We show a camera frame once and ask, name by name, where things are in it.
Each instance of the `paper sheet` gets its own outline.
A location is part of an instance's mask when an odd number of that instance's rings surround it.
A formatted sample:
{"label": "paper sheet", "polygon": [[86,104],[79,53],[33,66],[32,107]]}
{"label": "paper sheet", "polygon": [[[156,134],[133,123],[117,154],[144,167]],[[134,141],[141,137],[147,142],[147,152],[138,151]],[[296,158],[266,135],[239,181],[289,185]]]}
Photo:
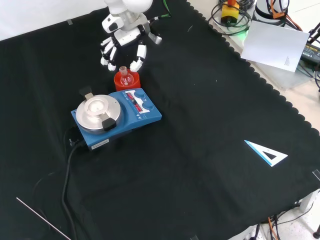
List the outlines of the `paper sheet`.
{"label": "paper sheet", "polygon": [[294,72],[309,33],[252,21],[242,59]]}

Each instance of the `electronic equipment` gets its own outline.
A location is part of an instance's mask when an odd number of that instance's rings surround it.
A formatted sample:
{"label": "electronic equipment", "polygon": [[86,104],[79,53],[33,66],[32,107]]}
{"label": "electronic equipment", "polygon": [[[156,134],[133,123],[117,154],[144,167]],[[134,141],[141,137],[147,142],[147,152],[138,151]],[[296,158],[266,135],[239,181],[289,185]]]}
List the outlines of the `electronic equipment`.
{"label": "electronic equipment", "polygon": [[227,5],[222,5],[221,23],[236,24],[239,16],[239,4],[236,0],[227,0]]}
{"label": "electronic equipment", "polygon": [[162,118],[141,88],[109,95],[93,95],[90,89],[81,95],[85,100],[71,114],[90,150]]}
{"label": "electronic equipment", "polygon": [[315,67],[320,62],[320,48],[306,43],[301,60]]}

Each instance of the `red display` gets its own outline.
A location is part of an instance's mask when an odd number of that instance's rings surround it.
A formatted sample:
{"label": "red display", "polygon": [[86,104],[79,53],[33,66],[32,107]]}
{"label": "red display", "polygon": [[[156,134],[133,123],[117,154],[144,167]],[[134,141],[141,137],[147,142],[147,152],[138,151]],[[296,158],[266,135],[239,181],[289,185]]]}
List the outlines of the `red display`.
{"label": "red display", "polygon": [[126,94],[128,96],[128,98],[132,101],[133,105],[135,106],[135,108],[137,109],[137,111],[140,113],[142,112],[142,108],[139,106],[139,104],[137,103],[137,101],[135,100],[134,96],[130,93],[127,92]]}

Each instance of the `metal rod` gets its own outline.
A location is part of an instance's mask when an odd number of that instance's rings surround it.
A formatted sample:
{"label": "metal rod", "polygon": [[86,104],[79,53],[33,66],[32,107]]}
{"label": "metal rod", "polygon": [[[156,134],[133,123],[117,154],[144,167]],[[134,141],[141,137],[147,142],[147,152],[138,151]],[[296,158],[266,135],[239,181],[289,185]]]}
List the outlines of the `metal rod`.
{"label": "metal rod", "polygon": [[61,232],[59,229],[57,229],[55,226],[53,226],[50,222],[48,222],[46,219],[44,219],[41,215],[39,215],[35,210],[33,210],[31,207],[29,207],[27,204],[25,204],[22,200],[20,200],[18,197],[16,198],[20,203],[25,205],[28,209],[30,209],[32,212],[34,212],[36,215],[38,215],[39,218],[41,218],[43,221],[45,221],[47,224],[49,224],[51,227],[53,227],[57,232],[59,232],[62,236],[64,236],[66,239],[71,240],[69,237],[67,237],[63,232]]}

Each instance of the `black cloth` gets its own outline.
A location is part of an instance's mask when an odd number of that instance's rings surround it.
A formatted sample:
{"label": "black cloth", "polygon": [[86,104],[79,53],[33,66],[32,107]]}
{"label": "black cloth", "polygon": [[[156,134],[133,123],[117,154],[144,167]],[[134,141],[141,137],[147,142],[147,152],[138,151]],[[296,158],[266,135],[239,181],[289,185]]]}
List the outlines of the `black cloth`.
{"label": "black cloth", "polygon": [[[153,24],[163,42],[145,40],[140,72],[162,120],[72,157],[68,199],[80,239],[227,240],[319,187],[312,174],[320,169],[319,132],[185,0],[168,6],[173,17]],[[146,15],[164,11],[157,0]],[[70,235],[60,205],[63,135],[74,125],[79,89],[115,91],[114,73],[100,65],[108,14],[0,42],[3,239],[64,239],[45,232],[15,197],[36,202]],[[136,49],[120,49],[117,64],[128,66]],[[245,140],[288,157],[270,167]]]}

